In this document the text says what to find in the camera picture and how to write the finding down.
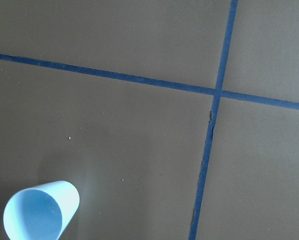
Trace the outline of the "light blue cup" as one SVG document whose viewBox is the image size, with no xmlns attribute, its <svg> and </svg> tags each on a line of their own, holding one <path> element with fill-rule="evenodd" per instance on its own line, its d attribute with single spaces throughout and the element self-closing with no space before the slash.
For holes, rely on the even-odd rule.
<svg viewBox="0 0 299 240">
<path fill-rule="evenodd" d="M 79 192 L 68 181 L 22 189 L 4 208 L 4 230 L 10 240 L 58 240 L 79 204 Z"/>
</svg>

